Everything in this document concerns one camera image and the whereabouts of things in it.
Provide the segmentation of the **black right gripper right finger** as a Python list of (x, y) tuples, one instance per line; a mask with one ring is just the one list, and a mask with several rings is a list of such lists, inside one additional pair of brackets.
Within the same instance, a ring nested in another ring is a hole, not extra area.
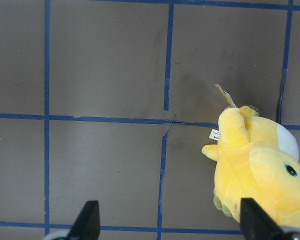
[(246, 240), (280, 240), (284, 233), (253, 198), (240, 200), (240, 230)]

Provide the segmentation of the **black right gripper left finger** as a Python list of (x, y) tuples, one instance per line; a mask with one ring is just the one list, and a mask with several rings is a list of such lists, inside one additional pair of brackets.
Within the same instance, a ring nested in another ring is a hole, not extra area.
[(69, 233), (69, 240), (98, 240), (101, 232), (100, 209), (98, 200), (88, 200)]

